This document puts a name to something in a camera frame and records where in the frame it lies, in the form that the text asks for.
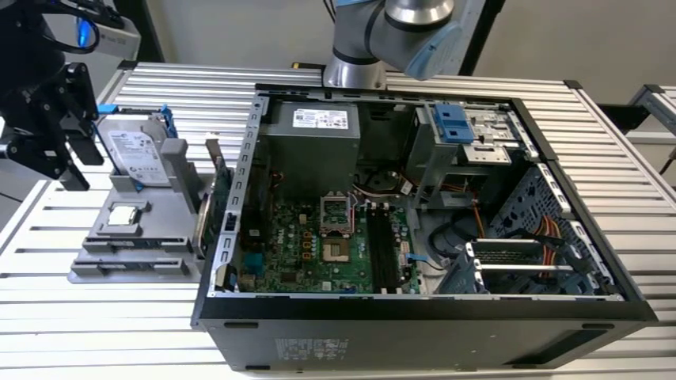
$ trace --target gray wall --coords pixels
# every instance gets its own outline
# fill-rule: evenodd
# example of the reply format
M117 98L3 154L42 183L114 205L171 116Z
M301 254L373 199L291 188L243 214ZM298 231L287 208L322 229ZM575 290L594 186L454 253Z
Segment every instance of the gray wall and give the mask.
M577 79L598 102L676 84L675 0L507 0L475 75Z
M69 44L75 44L74 17L65 15L51 15L47 17L47 19L55 37ZM95 93L99 94L114 75L121 60L98 53L90 55L67 55L67 60L70 62L87 63L87 66L90 67L93 84L95 86ZM5 194L9 194L15 198L23 200L34 186L35 180L0 172L0 192ZM10 218L13 218L18 207L18 202L0 196L0 228L5 227Z
M322 0L150 0L167 60L289 68L331 58L334 23Z

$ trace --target motherboard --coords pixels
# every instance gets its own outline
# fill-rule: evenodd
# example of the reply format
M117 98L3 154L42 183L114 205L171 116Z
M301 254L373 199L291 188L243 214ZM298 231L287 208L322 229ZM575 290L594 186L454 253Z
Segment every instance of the motherboard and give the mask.
M405 209L341 197L274 204L265 252L245 256L241 291L419 294Z

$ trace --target open computer tower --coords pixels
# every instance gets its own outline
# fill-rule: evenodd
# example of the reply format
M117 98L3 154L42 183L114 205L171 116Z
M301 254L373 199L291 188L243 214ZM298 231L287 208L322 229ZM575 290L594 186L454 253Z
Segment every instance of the open computer tower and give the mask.
M522 100L258 86L194 314L234 370L559 367L654 321Z

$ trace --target power supply label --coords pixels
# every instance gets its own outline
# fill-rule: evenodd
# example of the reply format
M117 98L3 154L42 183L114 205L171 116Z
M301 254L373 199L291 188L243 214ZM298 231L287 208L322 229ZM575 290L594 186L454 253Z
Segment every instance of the power supply label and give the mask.
M162 163L153 138L145 132L109 132L114 146L110 147L113 157L119 157L127 175L147 186L170 183L166 167Z
M281 360L343 360L350 339L277 338Z
M301 108L294 111L294 127L349 129L349 111Z

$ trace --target aluminum extrusion table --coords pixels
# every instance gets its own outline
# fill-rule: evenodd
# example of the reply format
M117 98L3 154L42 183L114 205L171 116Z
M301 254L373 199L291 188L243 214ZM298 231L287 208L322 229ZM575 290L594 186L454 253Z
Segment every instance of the aluminum extrusion table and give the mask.
M254 85L319 86L318 70L254 70L142 63L119 70L99 102L167 103L199 171L215 134L237 163ZM587 206L657 310L661 325L558 370L239 374L274 378L676 377L676 195L582 89L565 82L390 73L393 90L519 97ZM111 188L110 163L79 166L90 192L39 182L0 234L0 378L227 378L210 336L191 331L197 284L73 285L66 279Z

